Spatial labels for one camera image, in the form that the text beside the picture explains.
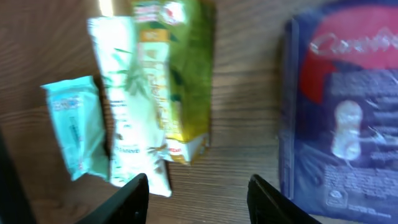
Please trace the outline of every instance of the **wooden table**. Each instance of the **wooden table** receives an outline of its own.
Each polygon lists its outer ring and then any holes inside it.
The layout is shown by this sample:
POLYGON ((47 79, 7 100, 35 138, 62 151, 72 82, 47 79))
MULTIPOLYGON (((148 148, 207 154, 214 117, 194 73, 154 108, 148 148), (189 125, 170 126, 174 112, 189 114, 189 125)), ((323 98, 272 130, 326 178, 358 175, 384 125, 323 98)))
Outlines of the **wooden table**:
MULTIPOLYGON (((283 25, 321 2, 216 2, 213 144, 192 167, 169 165, 173 196, 150 198, 149 224, 249 223, 251 174, 278 186, 283 25)), ((0 1, 1 128, 39 223, 73 223, 117 191, 88 175, 70 181, 40 89, 99 77, 85 12, 82 0, 0 1)))

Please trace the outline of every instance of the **green and yellow package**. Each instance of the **green and yellow package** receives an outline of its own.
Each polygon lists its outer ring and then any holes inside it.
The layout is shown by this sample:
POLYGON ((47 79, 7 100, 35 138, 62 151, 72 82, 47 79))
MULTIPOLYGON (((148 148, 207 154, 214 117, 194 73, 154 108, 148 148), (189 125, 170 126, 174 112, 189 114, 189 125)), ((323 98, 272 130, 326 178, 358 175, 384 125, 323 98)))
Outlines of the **green and yellow package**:
POLYGON ((133 1, 137 46, 169 161, 191 164, 209 146, 215 8, 206 1, 133 1))

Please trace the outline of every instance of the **sanitary pad package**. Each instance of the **sanitary pad package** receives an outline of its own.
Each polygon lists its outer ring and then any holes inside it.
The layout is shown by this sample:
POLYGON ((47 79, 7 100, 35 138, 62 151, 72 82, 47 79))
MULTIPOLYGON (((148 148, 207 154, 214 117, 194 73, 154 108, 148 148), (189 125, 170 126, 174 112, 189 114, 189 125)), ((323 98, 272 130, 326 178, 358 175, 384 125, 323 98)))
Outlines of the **sanitary pad package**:
POLYGON ((93 77, 64 80, 42 88, 47 90, 55 135, 71 179, 89 173, 108 181, 104 121, 93 77))
POLYGON ((114 118, 111 183, 123 187, 145 173, 149 192, 169 197, 167 169, 157 152, 166 147, 165 132, 158 126, 154 97, 138 65, 134 19, 104 15, 89 18, 87 24, 114 118))
POLYGON ((398 1, 340 1, 286 27, 282 193, 308 213, 398 223, 398 1))
POLYGON ((155 98, 168 161, 191 164, 209 146, 215 7, 208 1, 133 1, 138 57, 155 98))

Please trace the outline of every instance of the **white package with leaf print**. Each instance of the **white package with leaf print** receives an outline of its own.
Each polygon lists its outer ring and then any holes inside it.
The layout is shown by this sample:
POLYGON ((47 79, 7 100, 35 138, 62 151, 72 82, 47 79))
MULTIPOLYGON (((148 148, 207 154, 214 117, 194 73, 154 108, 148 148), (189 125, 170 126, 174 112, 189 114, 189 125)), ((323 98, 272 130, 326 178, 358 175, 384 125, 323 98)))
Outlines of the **white package with leaf print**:
POLYGON ((150 87, 138 68, 134 20, 129 16, 88 19, 88 32, 115 120, 111 183, 124 186, 146 173, 152 194, 171 196, 164 161, 157 148, 165 133, 156 120, 150 87))

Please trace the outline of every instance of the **light blue package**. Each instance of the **light blue package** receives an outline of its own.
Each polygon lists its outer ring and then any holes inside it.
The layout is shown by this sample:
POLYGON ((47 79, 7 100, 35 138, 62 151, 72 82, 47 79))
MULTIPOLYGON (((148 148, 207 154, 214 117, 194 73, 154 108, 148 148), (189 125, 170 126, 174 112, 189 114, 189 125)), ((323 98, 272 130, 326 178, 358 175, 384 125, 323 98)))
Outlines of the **light blue package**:
POLYGON ((85 173, 109 181, 105 129, 92 76, 43 85, 63 160, 72 181, 85 173))

